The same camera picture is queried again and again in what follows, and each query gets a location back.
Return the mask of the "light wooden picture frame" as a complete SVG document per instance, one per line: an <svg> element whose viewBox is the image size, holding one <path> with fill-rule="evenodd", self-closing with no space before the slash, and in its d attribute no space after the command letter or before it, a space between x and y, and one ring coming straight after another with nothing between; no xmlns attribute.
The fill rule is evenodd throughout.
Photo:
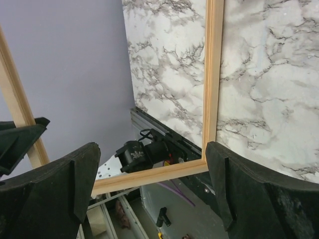
<svg viewBox="0 0 319 239"><path fill-rule="evenodd" d="M224 1L206 2L202 158L97 180L92 189L93 196L208 171L205 149L210 141L216 140L217 131L223 13ZM0 88L15 125L34 125L32 111L3 33L0 35Z"/></svg>

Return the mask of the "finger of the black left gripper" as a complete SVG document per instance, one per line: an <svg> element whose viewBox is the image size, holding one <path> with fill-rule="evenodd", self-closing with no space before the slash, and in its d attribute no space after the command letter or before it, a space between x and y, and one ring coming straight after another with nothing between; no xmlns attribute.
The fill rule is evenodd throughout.
<svg viewBox="0 0 319 239"><path fill-rule="evenodd" d="M13 121L0 123L0 175L9 175L27 152L47 130L45 117L35 119L34 125L17 127Z"/></svg>

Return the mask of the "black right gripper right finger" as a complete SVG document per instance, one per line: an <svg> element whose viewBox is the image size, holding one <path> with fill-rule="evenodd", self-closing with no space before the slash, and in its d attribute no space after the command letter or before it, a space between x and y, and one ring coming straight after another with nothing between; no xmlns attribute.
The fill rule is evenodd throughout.
<svg viewBox="0 0 319 239"><path fill-rule="evenodd" d="M217 142L208 171L231 239L317 239L319 186L248 160Z"/></svg>

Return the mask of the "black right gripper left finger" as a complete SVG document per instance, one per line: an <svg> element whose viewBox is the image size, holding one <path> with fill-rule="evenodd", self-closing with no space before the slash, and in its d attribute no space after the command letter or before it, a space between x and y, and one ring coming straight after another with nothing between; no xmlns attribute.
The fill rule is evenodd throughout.
<svg viewBox="0 0 319 239"><path fill-rule="evenodd" d="M84 222L101 151L90 142L0 183L2 239L74 239Z"/></svg>

